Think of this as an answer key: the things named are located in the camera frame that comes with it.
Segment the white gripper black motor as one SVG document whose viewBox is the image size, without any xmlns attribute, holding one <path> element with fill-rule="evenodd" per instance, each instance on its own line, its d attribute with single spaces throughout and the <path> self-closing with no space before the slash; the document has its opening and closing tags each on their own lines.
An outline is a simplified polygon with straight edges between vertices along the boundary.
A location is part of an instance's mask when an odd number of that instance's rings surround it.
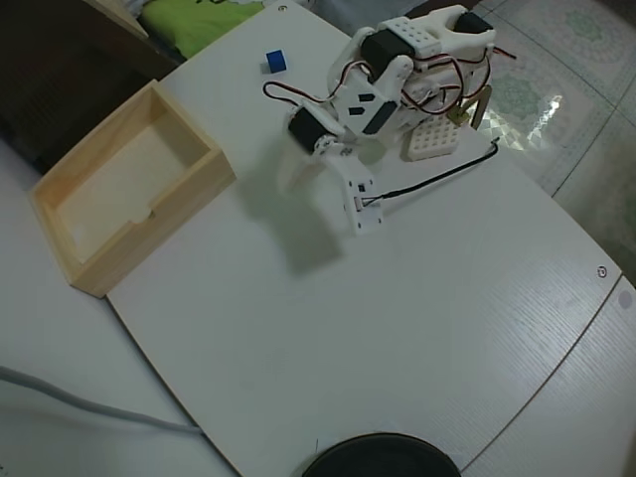
<svg viewBox="0 0 636 477">
<path fill-rule="evenodd" d="M 358 145 L 332 100 L 302 99 L 288 114 L 286 129 L 298 146 L 287 146 L 281 153 L 276 185 L 282 194 L 290 194 L 321 174 L 325 169 L 322 160 L 329 151 Z"/>
</svg>

